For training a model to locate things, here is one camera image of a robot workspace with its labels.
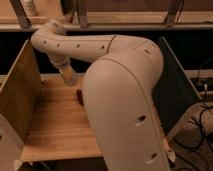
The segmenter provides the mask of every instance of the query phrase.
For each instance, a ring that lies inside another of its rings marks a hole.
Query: black cable
[[[204,61],[200,67],[198,68],[198,73],[197,73],[197,77],[195,79],[195,83],[197,83],[198,79],[200,78],[200,71],[203,68],[204,65],[206,65],[207,63],[209,63],[211,60],[213,60],[213,57],[210,57],[209,59],[207,59],[206,61]]]
[[[188,167],[181,167],[181,168],[179,168],[177,171],[182,171],[182,170],[185,170],[185,171],[193,171],[191,168],[188,168]]]
[[[176,156],[181,159],[182,161],[184,161],[185,163],[187,163],[188,165],[190,165],[194,170],[196,171],[200,171],[200,169],[198,169],[194,164],[192,164],[189,160],[185,159],[184,157],[182,157],[181,155],[176,153]]]
[[[179,12],[179,14],[178,14],[178,16],[177,16],[176,23],[178,23],[178,21],[179,21],[180,15],[181,15],[181,13],[182,13],[182,11],[183,11],[184,3],[185,3],[185,1],[182,0],[182,1],[181,1],[181,7],[180,7],[180,10],[179,10],[180,12]]]
[[[192,122],[192,121],[188,121],[188,122],[191,123],[191,124],[193,124],[193,125],[195,125],[195,126],[198,126],[198,127],[199,127],[199,131],[200,131],[200,141],[199,141],[199,143],[198,143],[197,145],[195,145],[195,146],[189,147],[189,146],[186,146],[185,144],[181,143],[180,141],[178,141],[176,138],[174,138],[174,142],[175,142],[176,144],[178,144],[180,147],[182,147],[182,148],[188,150],[189,152],[197,151],[197,150],[202,146],[203,141],[204,141],[204,139],[205,139],[205,136],[203,135],[203,132],[202,132],[202,128],[200,128],[200,125],[198,125],[199,122],[196,121],[194,118],[192,118],[192,120],[193,120],[194,122]]]
[[[206,171],[209,171],[209,163],[206,161],[206,159],[197,151],[195,151],[195,154],[197,154],[206,164]]]

